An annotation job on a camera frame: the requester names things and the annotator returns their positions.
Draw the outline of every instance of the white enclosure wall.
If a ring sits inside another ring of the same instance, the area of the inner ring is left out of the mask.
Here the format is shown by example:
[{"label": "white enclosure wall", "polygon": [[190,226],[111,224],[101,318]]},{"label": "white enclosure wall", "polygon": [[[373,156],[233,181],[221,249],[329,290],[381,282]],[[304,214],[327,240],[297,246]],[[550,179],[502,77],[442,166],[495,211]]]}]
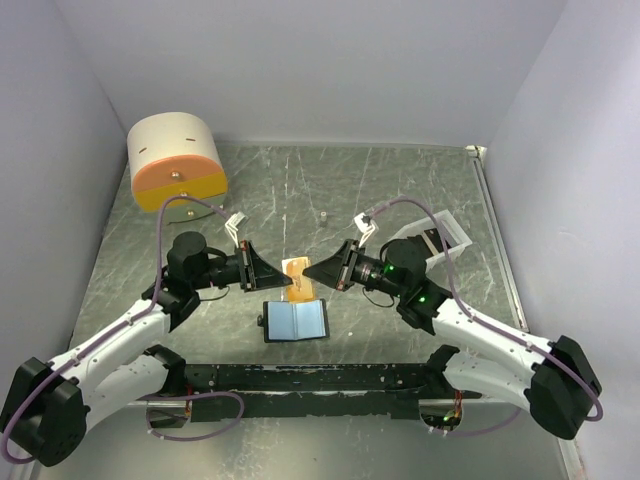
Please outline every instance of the white enclosure wall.
[{"label": "white enclosure wall", "polygon": [[[0,402],[66,348],[124,165],[124,134],[48,0],[0,2]],[[0,478],[9,465],[0,460]]]},{"label": "white enclosure wall", "polygon": [[592,480],[638,477],[640,3],[571,0],[491,143],[487,175],[527,318],[600,376]]},{"label": "white enclosure wall", "polygon": [[57,0],[125,128],[486,145],[565,0]]}]

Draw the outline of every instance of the cable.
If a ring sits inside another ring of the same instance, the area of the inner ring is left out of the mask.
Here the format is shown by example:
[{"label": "cable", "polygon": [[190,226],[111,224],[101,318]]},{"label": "cable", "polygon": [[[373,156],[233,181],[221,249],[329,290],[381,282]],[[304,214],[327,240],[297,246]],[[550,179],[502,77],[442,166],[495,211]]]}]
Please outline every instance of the cable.
[{"label": "cable", "polygon": [[[190,197],[190,196],[176,195],[176,196],[173,196],[173,197],[169,197],[164,201],[164,203],[160,207],[160,211],[158,212],[158,221],[156,223],[156,237],[157,237],[157,243],[156,243],[156,246],[157,246],[157,257],[156,257],[156,260],[157,260],[157,268],[156,268],[156,282],[155,282],[155,285],[154,285],[154,288],[153,288],[153,295],[151,297],[151,303],[149,304],[149,306],[146,309],[144,309],[143,311],[141,311],[141,312],[137,313],[136,315],[134,315],[133,317],[131,317],[131,319],[129,320],[131,323],[136,322],[140,318],[142,318],[145,315],[151,313],[151,311],[154,309],[154,307],[158,303],[158,295],[160,293],[160,286],[161,286],[161,283],[162,283],[162,220],[164,218],[164,212],[167,209],[167,206],[171,202],[173,202],[175,200],[190,200],[192,202],[199,203],[200,205],[203,205],[203,206],[205,206],[207,208],[210,208],[215,213],[217,213],[222,218],[224,218],[225,221],[229,220],[229,218],[230,218],[230,215],[227,212],[225,212],[224,210],[222,210],[220,207],[218,207],[216,205],[210,205],[210,204],[200,200],[199,198]],[[20,417],[22,417],[22,415],[27,410],[27,408],[29,408],[29,405],[31,405],[33,403],[33,401],[38,397],[38,395],[40,395],[45,390],[45,388],[47,388],[49,385],[51,385],[51,383],[56,378],[58,378],[60,375],[62,375],[65,372],[67,372],[71,367],[73,367],[76,364],[78,364],[79,362],[81,362],[82,359],[84,359],[88,355],[90,355],[96,348],[101,346],[104,342],[109,340],[111,337],[113,337],[120,330],[123,330],[124,328],[128,327],[130,325],[129,321],[123,321],[122,323],[114,325],[111,329],[109,329],[106,332],[104,332],[96,340],[94,340],[91,344],[87,345],[87,347],[85,349],[83,349],[80,352],[78,352],[78,354],[76,355],[75,359],[71,359],[71,360],[67,361],[66,363],[62,364],[57,370],[54,370],[53,373],[51,373],[51,375],[46,377],[42,381],[42,383],[40,385],[38,385],[33,390],[33,392],[31,392],[29,394],[29,396],[27,396],[27,398],[24,400],[24,402],[22,402],[22,404],[18,407],[18,409],[14,412],[14,414],[9,419],[9,422],[7,423],[7,426],[5,427],[4,433],[2,434],[2,440],[0,441],[0,454],[2,455],[2,457],[7,462],[12,463],[14,465],[25,465],[25,464],[31,463],[31,462],[33,462],[35,460],[33,457],[29,457],[29,458],[14,457],[13,455],[11,455],[11,453],[9,453],[9,438],[11,436],[11,432],[13,431],[14,427],[16,426],[18,421],[20,420]]]},{"label": "cable", "polygon": [[443,228],[442,225],[440,224],[440,222],[438,221],[438,219],[435,217],[435,215],[433,214],[433,212],[431,211],[431,209],[423,202],[420,202],[419,200],[415,200],[413,198],[409,198],[406,195],[400,195],[399,197],[396,197],[380,206],[377,206],[373,209],[372,213],[371,213],[371,218],[376,217],[377,215],[381,214],[382,212],[384,212],[385,210],[387,210],[388,208],[390,208],[391,206],[397,204],[397,203],[412,203],[413,205],[416,205],[417,207],[421,208],[424,213],[427,214],[427,216],[431,219],[431,221],[433,222],[433,224],[435,225],[436,229],[438,230],[438,235],[440,236],[440,241],[442,242],[442,248],[444,250],[444,256],[446,258],[446,266],[447,266],[447,277],[449,278],[449,290],[451,290],[451,294],[453,295],[453,299],[455,300],[456,304],[458,305],[458,308],[460,308],[460,310],[462,310],[462,312],[472,321],[478,323],[479,325],[491,330],[494,333],[497,333],[498,335],[502,335],[505,338],[508,338],[509,340],[517,343],[518,345],[521,345],[531,351],[536,352],[539,355],[542,355],[546,360],[549,360],[551,363],[553,363],[555,366],[557,366],[560,370],[562,370],[564,373],[566,373],[574,382],[576,382],[580,388],[582,388],[586,394],[589,396],[589,399],[593,402],[593,405],[596,407],[596,413],[595,415],[591,416],[591,417],[587,417],[586,420],[589,422],[598,422],[600,420],[602,420],[602,417],[604,416],[604,411],[602,408],[602,404],[600,403],[600,400],[598,399],[598,396],[594,393],[594,391],[591,389],[591,387],[589,387],[589,385],[587,385],[587,383],[580,378],[580,376],[578,376],[578,374],[576,374],[573,370],[571,370],[567,365],[564,364],[564,362],[558,360],[556,357],[554,357],[553,355],[551,355],[548,352],[545,352],[544,350],[542,350],[540,347],[538,347],[537,345],[533,345],[523,339],[521,339],[520,337],[517,337],[516,335],[513,335],[509,332],[505,332],[504,330],[502,330],[499,327],[496,327],[495,325],[492,325],[488,322],[485,322],[484,320],[482,320],[481,318],[476,317],[473,313],[471,313],[467,307],[464,305],[464,303],[462,302],[462,299],[460,298],[460,295],[458,294],[458,291],[456,290],[456,286],[455,286],[455,281],[454,281],[454,275],[455,275],[455,269],[453,266],[453,260],[451,259],[451,255],[449,255],[449,247],[447,246],[447,242],[445,240],[445,235],[443,234]]},{"label": "cable", "polygon": [[233,398],[234,400],[236,400],[238,402],[238,404],[240,405],[240,409],[238,410],[238,415],[236,415],[236,418],[234,418],[230,424],[225,425],[224,427],[222,427],[220,430],[216,430],[215,432],[212,433],[208,433],[206,435],[200,435],[199,437],[174,437],[171,435],[162,435],[161,433],[158,433],[155,431],[155,429],[151,426],[151,411],[147,410],[147,433],[153,435],[156,438],[159,438],[160,440],[169,440],[171,442],[198,442],[200,440],[207,440],[209,438],[213,438],[213,437],[217,437],[218,435],[222,435],[223,433],[231,430],[233,427],[235,427],[238,423],[240,423],[240,420],[242,419],[242,415],[244,414],[244,401],[242,400],[242,397],[240,395],[238,395],[237,393],[234,392],[207,392],[207,393],[200,393],[200,394],[196,394],[196,395],[186,395],[184,397],[153,397],[153,396],[146,396],[144,397],[145,400],[174,400],[174,401],[178,401],[178,402],[188,402],[191,400],[202,400],[205,398],[215,398],[215,397],[228,397],[228,398]]},{"label": "cable", "polygon": [[201,298],[200,301],[201,302],[215,302],[216,300],[222,300],[224,297],[226,297],[227,295],[229,295],[229,292],[231,291],[231,287],[229,285],[227,285],[227,291],[224,292],[222,295],[220,295],[219,297],[213,297],[213,298]]},{"label": "cable", "polygon": [[369,302],[373,303],[376,307],[380,307],[380,308],[392,308],[395,306],[396,304],[396,299],[393,298],[391,295],[389,295],[389,298],[391,299],[391,305],[380,305],[379,303],[374,302],[373,300],[371,300],[369,298],[369,296],[366,293],[367,291],[365,290],[364,287],[362,287],[362,294],[364,295],[364,298],[366,298],[367,300],[369,300]]}]

